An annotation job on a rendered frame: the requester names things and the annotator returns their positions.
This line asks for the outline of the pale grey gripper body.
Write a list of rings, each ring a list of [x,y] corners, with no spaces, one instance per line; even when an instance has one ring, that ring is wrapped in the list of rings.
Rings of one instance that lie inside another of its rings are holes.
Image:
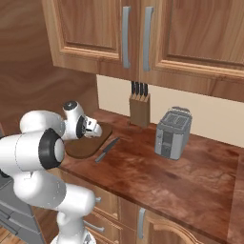
[[[90,117],[86,117],[87,125],[86,125],[86,132],[85,136],[88,138],[92,137],[100,137],[102,135],[102,128],[98,124],[98,122]]]

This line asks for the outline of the dark brown cutting board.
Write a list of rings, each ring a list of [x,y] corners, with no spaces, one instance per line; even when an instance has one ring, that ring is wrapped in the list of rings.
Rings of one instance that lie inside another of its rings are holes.
[[[87,138],[83,136],[77,140],[65,142],[66,154],[76,159],[84,159],[93,156],[112,134],[112,126],[101,122],[102,134],[100,137]]]

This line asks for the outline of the grey kitchen knife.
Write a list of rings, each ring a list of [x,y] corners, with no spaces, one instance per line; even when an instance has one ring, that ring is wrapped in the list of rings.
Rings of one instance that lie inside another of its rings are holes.
[[[117,137],[115,138],[107,147],[103,150],[103,152],[95,159],[95,162],[98,163],[100,162],[103,157],[107,154],[107,152],[115,145],[115,143],[119,140],[120,138]]]

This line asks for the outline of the wooden knife block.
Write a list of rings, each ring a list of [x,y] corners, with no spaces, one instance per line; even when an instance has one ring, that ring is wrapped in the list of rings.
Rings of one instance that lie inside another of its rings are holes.
[[[150,124],[151,95],[132,94],[129,98],[129,104],[130,122],[141,128],[147,128]]]

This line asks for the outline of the wooden drawer front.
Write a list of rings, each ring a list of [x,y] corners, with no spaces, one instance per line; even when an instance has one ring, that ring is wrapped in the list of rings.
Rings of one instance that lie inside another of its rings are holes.
[[[74,185],[78,185],[94,192],[95,197],[99,198],[99,201],[95,204],[94,209],[97,212],[107,214],[114,219],[118,218],[118,197],[112,193],[109,193],[92,183],[89,183],[79,177],[73,176],[70,173],[61,172],[62,179]]]
[[[120,228],[109,219],[98,213],[91,213],[84,217],[84,220],[97,227],[104,227],[105,231],[100,233],[86,226],[96,237],[108,241],[110,244],[120,244]]]

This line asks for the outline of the grey metal toaster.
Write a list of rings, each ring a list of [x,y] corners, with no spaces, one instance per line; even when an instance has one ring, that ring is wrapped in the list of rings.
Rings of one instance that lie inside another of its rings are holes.
[[[178,160],[188,143],[192,114],[186,108],[171,107],[156,126],[154,152]]]

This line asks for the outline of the tall wooden cabinet panel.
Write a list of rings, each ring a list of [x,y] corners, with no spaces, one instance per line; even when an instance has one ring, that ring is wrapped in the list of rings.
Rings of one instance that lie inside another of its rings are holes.
[[[96,76],[53,65],[41,0],[0,0],[0,131],[18,133],[31,110],[61,114],[69,100],[96,111]]]

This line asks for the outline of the grey metal appliance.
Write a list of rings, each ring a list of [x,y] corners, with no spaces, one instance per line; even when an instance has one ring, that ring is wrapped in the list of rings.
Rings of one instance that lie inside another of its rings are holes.
[[[13,191],[13,180],[0,175],[0,225],[27,244],[46,244],[31,206]]]

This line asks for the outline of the wooden base cupboard door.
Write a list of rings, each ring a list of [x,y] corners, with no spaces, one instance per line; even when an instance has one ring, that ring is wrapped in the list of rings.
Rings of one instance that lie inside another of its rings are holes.
[[[146,210],[143,238],[136,238],[136,244],[205,244],[179,224]]]

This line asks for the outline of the wooden wall cupboard door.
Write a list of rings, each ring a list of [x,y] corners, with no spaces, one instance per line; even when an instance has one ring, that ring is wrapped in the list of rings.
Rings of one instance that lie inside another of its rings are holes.
[[[126,80],[138,79],[139,0],[42,0],[53,65]],[[129,60],[123,67],[122,10],[129,17]]]
[[[143,71],[149,6],[150,70]],[[139,80],[244,102],[244,0],[141,0]]]

